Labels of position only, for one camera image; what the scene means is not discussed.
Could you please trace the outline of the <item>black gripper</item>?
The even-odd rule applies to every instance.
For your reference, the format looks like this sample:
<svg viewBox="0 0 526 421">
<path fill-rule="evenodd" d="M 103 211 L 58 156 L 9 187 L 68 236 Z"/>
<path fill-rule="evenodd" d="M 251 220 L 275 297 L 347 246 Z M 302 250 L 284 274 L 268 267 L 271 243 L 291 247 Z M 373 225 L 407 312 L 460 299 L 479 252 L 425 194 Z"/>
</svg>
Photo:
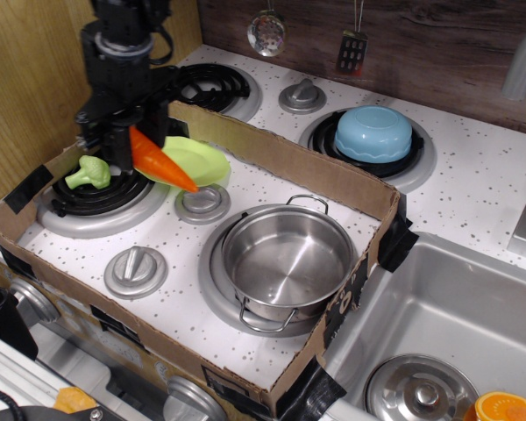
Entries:
<svg viewBox="0 0 526 421">
<path fill-rule="evenodd" d="M 129 126 L 159 148 L 166 143 L 173 40 L 161 25 L 86 25 L 80 38 L 91 96 L 75 115 L 78 141 L 101 146 L 110 164 L 130 174 Z"/>
</svg>

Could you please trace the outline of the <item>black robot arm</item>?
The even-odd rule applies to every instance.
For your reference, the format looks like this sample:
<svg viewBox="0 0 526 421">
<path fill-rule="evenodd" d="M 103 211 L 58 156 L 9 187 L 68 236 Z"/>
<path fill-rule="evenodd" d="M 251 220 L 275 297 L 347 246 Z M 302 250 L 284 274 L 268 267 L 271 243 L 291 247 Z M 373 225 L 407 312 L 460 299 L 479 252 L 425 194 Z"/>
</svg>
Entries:
<svg viewBox="0 0 526 421">
<path fill-rule="evenodd" d="M 77 111 L 82 147 L 99 147 L 105 160 L 130 173 L 130 129 L 156 145 L 167 134 L 167 105 L 179 74 L 170 65 L 174 42 L 164 26 L 168 1 L 95 1 L 95 20 L 81 30 L 91 95 Z"/>
</svg>

